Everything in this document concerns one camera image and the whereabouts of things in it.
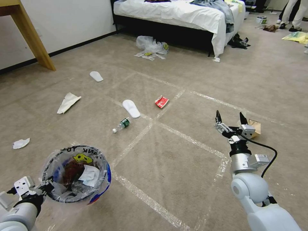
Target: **white wall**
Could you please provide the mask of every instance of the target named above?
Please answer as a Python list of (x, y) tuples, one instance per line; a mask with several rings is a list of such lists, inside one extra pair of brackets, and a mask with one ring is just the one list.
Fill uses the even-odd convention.
[[(283, 10), (284, 6), (289, 0), (271, 0), (268, 5), (268, 8), (274, 10)], [(308, 18), (308, 11), (305, 13), (305, 17)]]
[[(110, 0), (21, 0), (48, 53), (115, 31)], [(11, 16), (0, 17), (0, 69), (34, 58)]]

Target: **brown paper bag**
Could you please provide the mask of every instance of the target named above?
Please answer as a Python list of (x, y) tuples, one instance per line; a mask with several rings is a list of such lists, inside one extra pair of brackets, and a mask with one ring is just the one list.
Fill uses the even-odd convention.
[(248, 119), (248, 124), (256, 129), (256, 131), (252, 135), (252, 138), (261, 135), (261, 123), (259, 123), (258, 121)]

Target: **white slipper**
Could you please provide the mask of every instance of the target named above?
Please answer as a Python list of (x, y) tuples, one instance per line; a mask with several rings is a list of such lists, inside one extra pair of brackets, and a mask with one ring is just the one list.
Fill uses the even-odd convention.
[(101, 77), (101, 75), (100, 75), (98, 72), (96, 72), (96, 71), (90, 72), (90, 76), (91, 76), (92, 78), (94, 78), (96, 82), (100, 82), (100, 81), (103, 81), (103, 80), (104, 80), (104, 79)]
[(138, 118), (139, 116), (141, 116), (140, 112), (138, 111), (133, 101), (126, 99), (123, 101), (122, 105), (131, 117)]

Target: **wooden table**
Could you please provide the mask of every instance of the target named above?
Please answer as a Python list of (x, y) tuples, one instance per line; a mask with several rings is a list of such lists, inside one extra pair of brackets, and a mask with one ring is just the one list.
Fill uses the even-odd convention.
[(0, 16), (11, 15), (16, 26), (42, 66), (56, 70), (20, 0), (0, 0)]

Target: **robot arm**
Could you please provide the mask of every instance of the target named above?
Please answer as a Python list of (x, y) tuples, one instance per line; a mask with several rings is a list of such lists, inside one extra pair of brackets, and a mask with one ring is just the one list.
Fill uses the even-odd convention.
[[(0, 231), (31, 231), (46, 194), (51, 192), (52, 179), (35, 186), (29, 176), (14, 183), (14, 187), (0, 193)], [(13, 199), (10, 194), (18, 194), (19, 201), (11, 208)]]
[(241, 126), (228, 127), (216, 113), (215, 128), (226, 138), (231, 146), (231, 190), (239, 199), (247, 213), (252, 231), (301, 231), (293, 217), (275, 201), (269, 192), (266, 181), (254, 174), (258, 167), (271, 164), (267, 155), (252, 155), (247, 141), (255, 129), (247, 124), (240, 113)]

